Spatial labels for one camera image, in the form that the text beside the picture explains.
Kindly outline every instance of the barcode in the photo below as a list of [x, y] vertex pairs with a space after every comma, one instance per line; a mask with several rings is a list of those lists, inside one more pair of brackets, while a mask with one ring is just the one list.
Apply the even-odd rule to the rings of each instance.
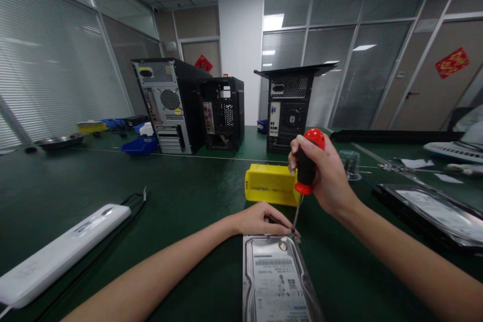
[[273, 259], [269, 261], [255, 261], [255, 265], [271, 266], [271, 265], [292, 265], [290, 259]]

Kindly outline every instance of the blue plastic bin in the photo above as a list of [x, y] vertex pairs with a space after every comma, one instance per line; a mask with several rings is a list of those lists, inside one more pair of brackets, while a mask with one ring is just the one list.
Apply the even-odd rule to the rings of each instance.
[[126, 125], [124, 118], [106, 118], [101, 120], [101, 122], [104, 122], [109, 129], [116, 129]]
[[137, 126], [134, 126], [134, 132], [137, 134], [141, 134], [141, 127], [144, 126], [144, 123], [138, 124]]
[[257, 131], [261, 133], [268, 133], [268, 120], [257, 121]]
[[140, 137], [121, 146], [121, 151], [133, 156], [147, 155], [156, 149], [156, 137]]

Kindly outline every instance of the red decoration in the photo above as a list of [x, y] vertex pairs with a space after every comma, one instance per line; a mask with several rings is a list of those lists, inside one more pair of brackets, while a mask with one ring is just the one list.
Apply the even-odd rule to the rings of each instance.
[[461, 47], [436, 63], [439, 76], [445, 79], [469, 64], [468, 56]]
[[201, 68], [207, 72], [213, 69], [213, 65], [203, 55], [195, 63], [195, 67]]

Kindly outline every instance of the glass cup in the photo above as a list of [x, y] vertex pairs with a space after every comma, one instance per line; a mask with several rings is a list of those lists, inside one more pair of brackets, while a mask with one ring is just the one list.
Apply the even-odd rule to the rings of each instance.
[[361, 155], [356, 151], [340, 150], [339, 157], [344, 165], [344, 170], [347, 174], [347, 180], [357, 181], [362, 178], [359, 173], [359, 164], [361, 162]]

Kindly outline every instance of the green work table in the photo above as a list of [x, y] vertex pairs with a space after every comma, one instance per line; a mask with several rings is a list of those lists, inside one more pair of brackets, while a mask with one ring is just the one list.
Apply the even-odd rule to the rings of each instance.
[[[120, 152], [127, 142], [103, 132], [76, 148], [55, 153], [19, 150], [0, 157], [0, 275], [54, 240], [107, 203], [120, 203], [147, 185], [148, 201], [133, 223], [114, 239], [89, 272], [51, 309], [46, 320], [59, 320], [114, 278], [160, 249], [224, 216], [243, 210], [244, 177], [251, 163], [286, 165], [286, 157], [266, 154], [266, 136], [247, 126], [238, 152], [201, 149], [194, 156], [151, 154], [131, 157]], [[349, 143], [337, 149], [357, 148]], [[383, 158], [409, 157], [418, 146], [363, 145]], [[410, 235], [401, 221], [371, 196], [371, 184], [404, 183], [404, 176], [384, 171], [361, 153], [363, 180], [352, 186], [374, 211]], [[424, 175], [439, 187], [433, 174]], [[478, 195], [471, 182], [443, 185], [445, 192]], [[289, 219], [295, 209], [278, 207]], [[313, 196], [301, 207], [297, 228], [305, 263], [327, 321], [436, 320], [433, 314], [359, 241], [325, 214]], [[5, 321], [34, 320], [94, 258], [106, 238], [45, 293]], [[444, 253], [443, 256], [483, 281], [481, 259]], [[150, 320], [242, 319], [242, 236], [233, 237], [204, 259], [169, 294]]]

